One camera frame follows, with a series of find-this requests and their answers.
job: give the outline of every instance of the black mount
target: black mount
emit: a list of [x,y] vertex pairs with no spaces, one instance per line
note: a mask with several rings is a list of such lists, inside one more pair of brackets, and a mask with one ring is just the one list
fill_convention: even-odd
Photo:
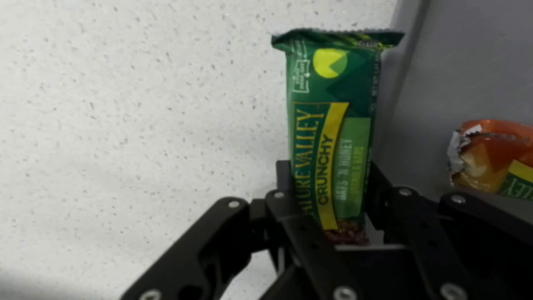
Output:
[[383,247],[333,247],[292,200],[292,170],[250,205],[218,200],[122,297],[217,300],[252,253],[280,277],[262,300],[533,298],[533,227],[467,193],[430,202],[373,165],[367,213]]

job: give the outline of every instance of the orange package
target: orange package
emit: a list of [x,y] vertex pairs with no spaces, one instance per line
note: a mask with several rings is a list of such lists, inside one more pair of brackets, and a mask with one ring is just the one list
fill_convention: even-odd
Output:
[[533,127],[467,122],[453,133],[448,158],[457,185],[533,200]]

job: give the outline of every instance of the snack package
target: snack package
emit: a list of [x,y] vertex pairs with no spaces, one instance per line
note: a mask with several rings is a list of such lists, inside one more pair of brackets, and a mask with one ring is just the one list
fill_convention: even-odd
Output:
[[295,200],[338,243],[365,243],[363,198],[382,52],[400,32],[292,30],[287,55]]
[[533,200],[533,127],[467,122],[453,133],[448,158],[457,185]]

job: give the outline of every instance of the white surface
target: white surface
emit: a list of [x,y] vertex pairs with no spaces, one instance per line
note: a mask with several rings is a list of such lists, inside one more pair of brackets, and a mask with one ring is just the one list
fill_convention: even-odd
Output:
[[387,27],[393,5],[2,0],[0,298],[119,298],[217,198],[263,197],[287,157],[268,28]]

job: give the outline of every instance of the brand logo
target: brand logo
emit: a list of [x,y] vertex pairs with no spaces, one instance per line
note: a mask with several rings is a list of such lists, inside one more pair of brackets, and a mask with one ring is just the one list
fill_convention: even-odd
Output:
[[318,48],[313,55],[313,68],[322,78],[337,78],[348,67],[347,52],[338,48]]

